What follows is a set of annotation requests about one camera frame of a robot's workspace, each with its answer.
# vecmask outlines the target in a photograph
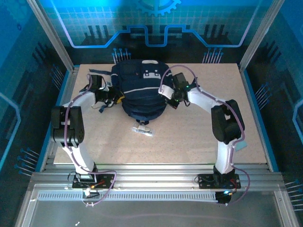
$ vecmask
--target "aluminum frame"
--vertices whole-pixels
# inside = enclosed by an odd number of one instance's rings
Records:
[[[262,133],[261,124],[260,124],[260,122],[258,120],[258,116],[257,116],[256,108],[258,108],[258,107],[254,106],[254,103],[253,103],[253,100],[252,100],[252,95],[251,95],[250,90],[249,90],[248,82],[246,80],[244,72],[241,71],[241,70],[240,70],[240,75],[241,75],[241,78],[242,78],[242,82],[243,82],[243,85],[244,85],[244,89],[245,89],[245,92],[246,92],[247,99],[248,99],[249,104],[250,104],[250,109],[251,109],[251,112],[252,112],[252,116],[254,118],[254,121],[255,121],[259,136],[260,136],[260,140],[261,140],[264,152],[265,152],[265,158],[267,160],[269,170],[273,172],[274,171],[273,162],[276,162],[276,161],[271,160],[271,157],[269,155],[269,150],[268,150],[267,144],[265,142],[264,134]]]
[[[250,175],[250,192],[286,191],[282,175],[280,173],[270,172],[266,164],[238,164],[237,167],[245,169]],[[117,180],[114,186],[114,190],[117,193],[204,193],[214,191],[200,190],[198,184],[194,182],[197,174],[212,173],[213,165],[98,165],[98,169],[100,171],[105,169],[115,169],[117,171]],[[33,173],[15,226],[27,227],[30,225],[40,191],[76,191],[71,188],[71,182],[67,180],[68,174],[73,170],[74,166],[72,164],[47,164],[44,172]],[[246,175],[241,172],[237,173],[240,175],[242,185],[242,188],[238,191],[243,192],[248,184]],[[286,215],[290,214],[292,214],[292,210],[289,210]]]
[[[27,0],[27,2],[31,7],[33,13],[35,14],[36,18],[38,19],[39,23],[41,24],[47,37],[51,41],[55,50],[57,51],[62,62],[64,63],[66,69],[69,72],[72,72],[74,70],[74,65],[39,0]]]
[[[41,6],[41,4],[36,0],[27,0],[30,7],[32,8],[34,14],[51,40],[53,46],[58,52],[61,60],[63,61],[65,67],[68,71],[73,72],[74,66],[71,59],[68,56],[60,38],[58,37],[53,25],[47,18],[47,15]],[[250,43],[247,51],[245,52],[243,59],[240,63],[240,72],[244,72],[249,61],[254,55],[256,49],[258,48],[261,40],[269,29],[271,23],[273,22],[276,14],[281,8],[284,0],[274,0],[271,7],[269,8],[266,16],[263,18],[252,42]],[[62,97],[62,102],[69,101],[71,97],[72,88],[74,86],[75,79],[77,77],[77,72],[73,74],[73,77],[69,79],[66,87],[64,88],[64,94]],[[268,151],[265,146],[264,138],[260,131],[260,126],[254,114],[255,122],[259,129],[262,144],[265,149],[265,155],[268,160],[269,166],[266,164],[244,164],[237,165],[237,167],[245,169],[251,176],[251,188],[250,191],[274,191],[278,202],[278,209],[281,214],[281,218],[285,226],[298,226],[294,210],[292,209],[291,202],[289,200],[288,194],[285,191],[285,185],[283,182],[282,175],[280,173],[272,173],[273,167],[268,155]],[[40,171],[44,170],[42,173],[33,173],[31,182],[28,186],[25,198],[19,216],[16,222],[16,226],[29,226],[31,218],[33,216],[36,207],[36,198],[39,190],[72,190],[71,183],[67,181],[67,175],[69,172],[74,170],[74,166],[70,165],[59,165],[53,164],[53,159],[55,152],[57,150],[57,145],[48,142],[47,153],[43,160],[43,165]],[[198,189],[197,184],[194,183],[193,177],[199,173],[212,173],[213,165],[199,165],[199,164],[188,164],[188,165],[98,165],[99,170],[103,169],[115,169],[118,173],[117,182],[115,184],[115,190],[121,191],[188,191],[196,192],[201,191]],[[242,189],[245,190],[247,186],[247,180],[245,175],[240,174],[240,179],[242,183]]]
[[[262,42],[264,36],[267,34],[271,24],[275,20],[279,10],[281,9],[285,0],[273,0],[268,11],[262,19],[259,28],[257,29],[254,37],[252,38],[243,58],[240,62],[240,72],[244,72],[248,66],[251,58],[254,56],[256,50],[258,49],[260,43]]]

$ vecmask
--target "backpack strap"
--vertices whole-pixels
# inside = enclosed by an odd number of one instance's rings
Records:
[[[94,70],[94,69],[89,69],[90,72],[94,73],[99,73],[99,74],[104,74],[104,75],[111,75],[112,73],[106,70]]]

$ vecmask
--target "wooden table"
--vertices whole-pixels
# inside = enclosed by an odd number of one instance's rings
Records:
[[[236,64],[185,64],[198,76],[199,85],[207,92],[225,100],[235,99],[245,123],[247,147],[235,152],[235,163],[266,163],[264,149],[252,116],[250,105]],[[80,65],[72,97],[88,82],[89,69],[111,70],[112,64]],[[172,73],[183,72],[188,81],[189,71],[173,68]],[[97,164],[124,163],[215,163],[217,141],[212,133],[211,116],[200,107],[180,104],[175,110],[167,106],[165,112],[150,122],[154,137],[132,132],[135,122],[121,104],[105,109],[90,109],[83,114],[88,151]],[[59,148],[55,163],[71,163]]]

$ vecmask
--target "navy blue backpack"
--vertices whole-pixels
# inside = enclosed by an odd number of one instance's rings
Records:
[[[148,124],[165,110],[165,97],[158,93],[158,89],[168,68],[168,65],[155,60],[126,60],[113,66],[113,87],[125,96],[122,107],[137,122]],[[170,71],[163,84],[173,88]]]

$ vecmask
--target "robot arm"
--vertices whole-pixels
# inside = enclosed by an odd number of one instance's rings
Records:
[[[177,108],[180,102],[196,104],[211,114],[213,134],[218,140],[217,160],[214,166],[213,179],[216,186],[223,186],[230,179],[234,179],[235,170],[232,167],[234,144],[241,138],[241,130],[235,116],[224,105],[228,104],[238,116],[244,130],[244,122],[235,100],[225,101],[197,88],[195,82],[191,85],[186,81],[183,73],[173,77],[174,89],[162,85],[159,93],[167,98],[167,103]]]
[[[80,91],[80,97],[71,105],[68,114],[67,144],[64,144],[64,125],[66,110],[71,102],[62,106],[52,108],[51,130],[52,140],[62,147],[69,155],[76,168],[79,182],[95,183],[96,175],[88,172],[96,172],[94,161],[89,156],[84,140],[84,124],[82,113],[89,110],[95,103],[104,102],[106,106],[111,106],[116,101],[116,92],[109,86],[109,83],[100,75],[91,75],[92,84],[89,91],[83,93],[86,87]]]

